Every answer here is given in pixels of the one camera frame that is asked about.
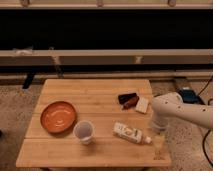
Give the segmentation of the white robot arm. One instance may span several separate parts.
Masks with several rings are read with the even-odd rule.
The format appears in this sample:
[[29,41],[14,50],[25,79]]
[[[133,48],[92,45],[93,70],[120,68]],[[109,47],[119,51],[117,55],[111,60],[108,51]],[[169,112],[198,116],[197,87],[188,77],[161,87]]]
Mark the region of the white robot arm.
[[167,129],[168,118],[176,117],[213,131],[213,106],[184,103],[177,92],[153,97],[151,128],[160,133]]

